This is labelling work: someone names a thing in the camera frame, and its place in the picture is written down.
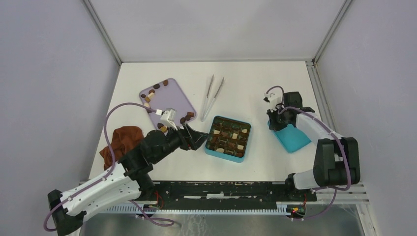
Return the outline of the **teal box lid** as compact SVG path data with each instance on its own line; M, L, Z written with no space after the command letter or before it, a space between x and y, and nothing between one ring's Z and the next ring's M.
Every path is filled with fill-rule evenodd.
M288 153L294 153L311 143L307 135L292 124L288 124L282 130L271 132Z

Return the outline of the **metal kitchen tongs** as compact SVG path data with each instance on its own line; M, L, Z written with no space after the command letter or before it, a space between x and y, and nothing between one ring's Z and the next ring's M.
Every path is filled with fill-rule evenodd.
M215 77L214 77L214 74L213 74L211 76L207 91L205 93L203 107L202 107L202 113L201 113L201 117L200 117L201 122L206 120L209 112L211 111L211 109L212 109L215 101L217 100L217 98L219 96L219 93L220 93L220 91L223 88L224 83L225 83L225 77L223 77L220 81L220 84L219 84L218 88L215 89L214 92L213 92L214 79L215 79Z

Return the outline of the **teal chocolate box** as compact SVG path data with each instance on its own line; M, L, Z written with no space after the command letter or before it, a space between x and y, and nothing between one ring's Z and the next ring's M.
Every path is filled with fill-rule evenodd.
M215 116L209 129L205 153L235 163L243 162L248 149L251 129L251 124L247 122ZM214 130L219 130L220 133L214 135ZM218 148L224 148L224 153L216 152Z

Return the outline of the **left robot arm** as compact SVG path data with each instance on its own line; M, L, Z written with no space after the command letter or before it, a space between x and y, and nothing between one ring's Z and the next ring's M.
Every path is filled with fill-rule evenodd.
M48 197L55 231L66 236L77 231L84 222L112 206L154 196L155 185L149 176L153 165L176 149L198 150L208 139L204 132L188 124L170 128L167 133L150 131L131 151L113 166L93 179L71 190L51 191Z

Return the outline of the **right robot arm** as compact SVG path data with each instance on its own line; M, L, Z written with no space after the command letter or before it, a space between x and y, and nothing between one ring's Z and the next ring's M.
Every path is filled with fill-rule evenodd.
M264 100L269 104L268 128L288 153L301 150L307 144L316 148L310 170L288 175L284 187L287 199L298 200L305 189L347 191L360 181L355 138L344 137L323 123L312 108L303 105L297 91L277 95L268 90Z

